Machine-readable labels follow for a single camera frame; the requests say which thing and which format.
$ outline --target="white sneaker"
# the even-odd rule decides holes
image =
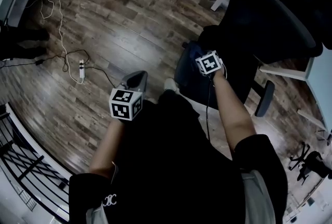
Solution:
[[[178,88],[177,88],[176,83],[173,78],[168,78],[165,80],[164,90],[167,90],[167,89],[173,90],[176,93],[178,93]]]

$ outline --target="black sleeve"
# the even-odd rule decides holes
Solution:
[[[269,191],[276,223],[282,223],[287,205],[288,181],[270,139],[266,135],[253,135],[240,141],[233,158],[241,169],[259,171]]]
[[[70,223],[86,223],[87,210],[101,205],[101,202],[107,195],[109,187],[110,180],[97,174],[86,173],[70,177]]]

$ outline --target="pants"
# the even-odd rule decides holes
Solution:
[[[45,54],[45,48],[36,47],[25,49],[16,44],[24,40],[45,40],[48,38],[46,30],[29,30],[11,26],[1,26],[0,31],[0,60],[21,58],[33,59]]]

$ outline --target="black railing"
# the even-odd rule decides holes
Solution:
[[[44,156],[35,152],[18,131],[9,114],[0,116],[0,137],[3,138],[2,142],[0,141],[1,160],[17,184],[22,188],[24,199],[27,200],[26,205],[32,207],[33,204],[37,203],[53,215],[58,222],[68,223],[58,213],[58,211],[62,211],[69,215],[69,212],[61,206],[68,206],[68,192],[66,191],[66,189],[68,190],[68,180],[47,164],[44,161]],[[50,209],[43,203],[43,200],[55,205],[57,210]]]

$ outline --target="floor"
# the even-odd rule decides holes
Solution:
[[[43,13],[51,12],[52,4],[44,1]],[[157,99],[163,82],[173,77],[184,41],[195,40],[204,26],[219,24],[224,10],[210,10],[209,0],[61,0],[64,15],[63,45],[68,51],[85,49],[90,54],[90,66],[104,69],[111,81],[118,84],[128,73],[146,70],[149,73],[147,96]],[[40,3],[27,9],[27,26],[45,27],[50,32],[47,43],[25,42],[26,46],[42,45],[49,56],[63,55],[59,25],[59,3],[53,15],[43,19]],[[78,61],[84,53],[70,55],[72,73],[78,74]],[[284,61],[284,68],[304,69],[307,61]],[[34,65],[0,70],[0,103],[10,101],[24,124],[38,140],[75,173],[84,172],[96,147],[111,121],[108,99],[112,87],[102,72],[87,69],[84,84],[79,85],[62,72],[63,60],[55,58],[39,67]],[[315,100],[304,82],[272,76],[257,71],[256,80],[275,83],[273,102],[264,118],[253,120],[257,133],[270,137],[289,181],[292,199],[289,205],[300,203],[319,182],[312,173],[306,183],[296,182],[298,169],[290,172],[288,157],[296,155],[300,142],[309,143],[330,163],[330,148],[318,141],[318,128],[299,116],[301,108],[320,118]],[[254,112],[259,97],[251,91],[246,106]],[[193,103],[200,113],[204,129],[205,107]],[[230,156],[218,112],[209,109],[212,144]]]

